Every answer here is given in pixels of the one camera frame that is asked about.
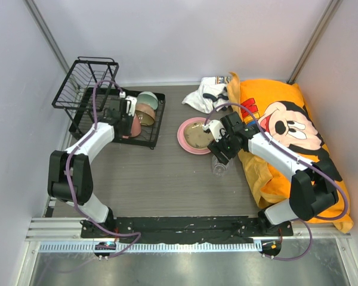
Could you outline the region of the clear glass cup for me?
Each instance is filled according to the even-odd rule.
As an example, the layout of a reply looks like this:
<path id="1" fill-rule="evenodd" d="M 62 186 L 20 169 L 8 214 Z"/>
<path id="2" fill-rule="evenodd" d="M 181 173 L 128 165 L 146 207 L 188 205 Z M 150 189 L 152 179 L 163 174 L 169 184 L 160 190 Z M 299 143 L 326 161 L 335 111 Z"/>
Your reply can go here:
<path id="1" fill-rule="evenodd" d="M 232 166 L 233 166 L 233 160 L 230 160 L 227 164 L 223 164 L 218 161 L 216 156 L 212 156 L 211 169 L 212 169 L 212 173 L 215 176 L 222 177 L 226 175 L 232 169 Z"/>

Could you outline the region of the brown bowl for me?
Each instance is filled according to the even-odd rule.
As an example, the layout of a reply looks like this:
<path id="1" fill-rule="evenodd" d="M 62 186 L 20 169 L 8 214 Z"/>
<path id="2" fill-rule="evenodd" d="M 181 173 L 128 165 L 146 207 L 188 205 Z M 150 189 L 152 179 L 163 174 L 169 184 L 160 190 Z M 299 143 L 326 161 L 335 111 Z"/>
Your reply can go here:
<path id="1" fill-rule="evenodd" d="M 137 103 L 135 113 L 142 126 L 152 126 L 155 123 L 155 111 L 151 106 L 143 103 Z"/>

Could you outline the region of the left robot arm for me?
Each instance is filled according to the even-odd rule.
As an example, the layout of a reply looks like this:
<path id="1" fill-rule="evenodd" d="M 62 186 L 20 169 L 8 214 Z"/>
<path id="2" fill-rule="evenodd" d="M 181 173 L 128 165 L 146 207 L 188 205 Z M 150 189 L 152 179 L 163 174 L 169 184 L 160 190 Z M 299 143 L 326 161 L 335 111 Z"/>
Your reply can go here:
<path id="1" fill-rule="evenodd" d="M 113 100 L 104 118 L 96 120 L 79 141 L 50 155 L 48 195 L 75 208 L 103 238 L 116 235 L 116 224 L 111 208 L 94 194 L 91 163 L 117 136 L 131 135 L 136 105 L 131 96 Z"/>

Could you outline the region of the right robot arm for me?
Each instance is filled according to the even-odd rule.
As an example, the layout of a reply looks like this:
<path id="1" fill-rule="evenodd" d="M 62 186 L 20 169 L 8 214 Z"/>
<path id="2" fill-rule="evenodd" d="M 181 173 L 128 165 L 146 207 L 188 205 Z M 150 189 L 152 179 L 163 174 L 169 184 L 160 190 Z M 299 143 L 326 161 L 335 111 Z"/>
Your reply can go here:
<path id="1" fill-rule="evenodd" d="M 272 165 L 290 182 L 289 198 L 258 213 L 257 226 L 262 234 L 273 234 L 284 222 L 318 217 L 339 201 L 341 188 L 332 178 L 332 163 L 299 156 L 258 125 L 244 124 L 236 112 L 220 120 L 206 120 L 202 129 L 212 135 L 208 149 L 220 163 L 227 164 L 239 151 L 245 151 Z"/>

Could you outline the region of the pink plate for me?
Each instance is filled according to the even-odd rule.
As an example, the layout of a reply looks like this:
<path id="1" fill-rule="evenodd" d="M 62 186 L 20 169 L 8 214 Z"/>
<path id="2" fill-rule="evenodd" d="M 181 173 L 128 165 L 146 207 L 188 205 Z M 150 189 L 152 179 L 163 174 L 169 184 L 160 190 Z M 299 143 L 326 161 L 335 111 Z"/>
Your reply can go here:
<path id="1" fill-rule="evenodd" d="M 205 155 L 211 151 L 208 144 L 212 141 L 212 135 L 202 129 L 204 117 L 192 117 L 184 121 L 177 131 L 177 140 L 180 146 L 187 152 L 196 155 Z"/>

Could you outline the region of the pink mug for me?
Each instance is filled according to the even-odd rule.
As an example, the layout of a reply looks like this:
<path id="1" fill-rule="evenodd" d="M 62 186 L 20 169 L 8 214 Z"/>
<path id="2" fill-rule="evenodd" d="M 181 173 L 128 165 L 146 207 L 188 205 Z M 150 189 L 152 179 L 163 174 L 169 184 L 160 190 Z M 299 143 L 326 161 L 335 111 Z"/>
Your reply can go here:
<path id="1" fill-rule="evenodd" d="M 139 136 L 140 133 L 141 133 L 141 123 L 139 121 L 138 116 L 135 114 L 134 118 L 133 118 L 132 126 L 131 126 L 130 135 L 123 135 L 122 137 L 125 139 L 135 138 L 135 137 Z"/>

